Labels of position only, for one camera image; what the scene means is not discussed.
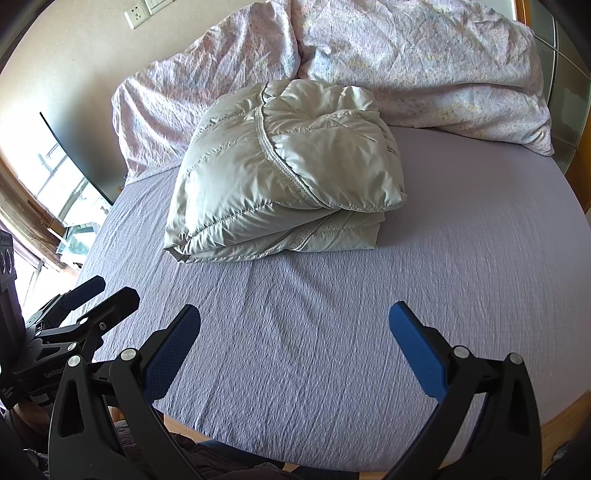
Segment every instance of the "metal screw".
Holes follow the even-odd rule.
[[[521,365],[523,363],[523,357],[518,353],[510,354],[509,360],[511,360],[515,365]]]
[[[121,359],[128,362],[129,360],[133,360],[135,358],[135,350],[132,348],[127,348],[121,352]]]
[[[68,365],[70,365],[71,367],[75,367],[76,365],[78,365],[80,363],[80,356],[79,355],[74,355],[71,356],[68,359]]]
[[[470,356],[470,350],[465,346],[459,345],[453,349],[453,354],[458,358],[468,358]]]

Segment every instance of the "curtain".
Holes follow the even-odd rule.
[[[1,158],[0,220],[20,243],[31,247],[33,254],[59,270],[66,267],[56,254],[59,239],[47,230],[53,216],[38,204]]]

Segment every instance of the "clothing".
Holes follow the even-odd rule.
[[[164,248],[184,262],[374,248],[404,203],[398,146],[371,92],[276,80],[223,95],[178,172]]]

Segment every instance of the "fitted sheet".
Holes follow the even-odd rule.
[[[274,459],[386,470],[435,406],[388,330],[405,300],[452,345],[521,353],[541,421],[561,412],[591,385],[591,229],[565,178],[519,145],[392,131],[408,201],[376,250],[178,264],[162,250],[177,168],[128,185],[80,275],[106,290],[75,316],[123,286],[141,303],[96,359],[139,347],[191,303],[201,334],[160,410]]]

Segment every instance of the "bed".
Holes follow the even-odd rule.
[[[541,421],[558,415],[591,381],[591,230],[568,183],[519,145],[392,132],[409,197],[373,251],[178,264],[161,248],[177,167],[127,186],[79,281],[107,283],[84,311],[123,286],[141,304],[97,359],[140,346],[191,303],[202,331],[160,410],[267,457],[383,471],[434,407],[388,330],[388,308],[405,300],[452,345],[521,353]]]
[[[420,431],[435,403],[388,330],[398,300],[452,345],[488,358],[519,352],[541,421],[564,424],[565,409],[586,409],[573,403],[591,384],[591,229],[544,156],[550,117],[531,32],[459,0],[322,4],[245,7],[119,87],[113,123],[128,184],[79,278],[101,275],[107,289],[70,321],[123,286],[137,289],[139,310],[109,332],[101,360],[195,305],[201,334],[156,406],[291,463],[384,471]],[[363,21],[347,23],[352,15]],[[466,68],[442,69],[449,55]],[[223,93],[280,78],[373,90],[397,125],[407,203],[387,213],[375,250],[176,263],[163,232],[200,116]],[[447,460],[461,453],[481,401]]]

